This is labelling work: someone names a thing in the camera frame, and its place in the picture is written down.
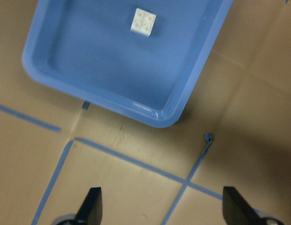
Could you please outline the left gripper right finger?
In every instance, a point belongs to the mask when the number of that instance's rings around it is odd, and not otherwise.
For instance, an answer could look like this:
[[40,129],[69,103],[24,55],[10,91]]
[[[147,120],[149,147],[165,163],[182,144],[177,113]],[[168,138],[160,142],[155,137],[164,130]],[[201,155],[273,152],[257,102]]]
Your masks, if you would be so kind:
[[264,224],[235,187],[223,187],[222,215],[227,225]]

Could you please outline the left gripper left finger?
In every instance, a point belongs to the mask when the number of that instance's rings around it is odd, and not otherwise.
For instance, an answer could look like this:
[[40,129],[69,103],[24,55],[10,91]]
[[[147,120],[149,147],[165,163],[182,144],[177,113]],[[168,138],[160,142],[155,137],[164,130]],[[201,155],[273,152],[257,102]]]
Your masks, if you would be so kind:
[[103,216],[101,187],[90,188],[75,216],[76,225],[100,225]]

